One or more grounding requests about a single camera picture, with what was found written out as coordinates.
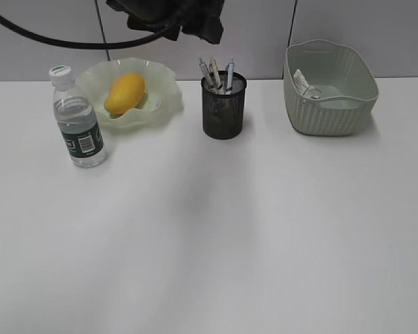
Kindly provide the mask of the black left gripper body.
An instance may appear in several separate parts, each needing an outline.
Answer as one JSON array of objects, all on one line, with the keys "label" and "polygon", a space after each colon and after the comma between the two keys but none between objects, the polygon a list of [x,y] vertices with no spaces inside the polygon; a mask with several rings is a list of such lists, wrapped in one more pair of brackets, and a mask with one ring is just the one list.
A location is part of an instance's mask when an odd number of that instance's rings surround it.
[{"label": "black left gripper body", "polygon": [[127,14],[127,27],[135,31],[158,33],[168,40],[177,40],[182,25],[197,15],[221,19],[223,1],[211,0],[114,0],[106,5]]}]

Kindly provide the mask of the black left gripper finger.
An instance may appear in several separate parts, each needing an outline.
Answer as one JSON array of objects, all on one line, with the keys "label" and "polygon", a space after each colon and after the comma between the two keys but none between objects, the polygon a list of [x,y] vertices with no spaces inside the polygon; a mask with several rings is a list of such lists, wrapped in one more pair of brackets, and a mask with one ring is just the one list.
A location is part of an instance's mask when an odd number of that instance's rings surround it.
[{"label": "black left gripper finger", "polygon": [[198,37],[212,45],[218,45],[224,28],[219,17],[197,15],[182,25],[181,32]]}]

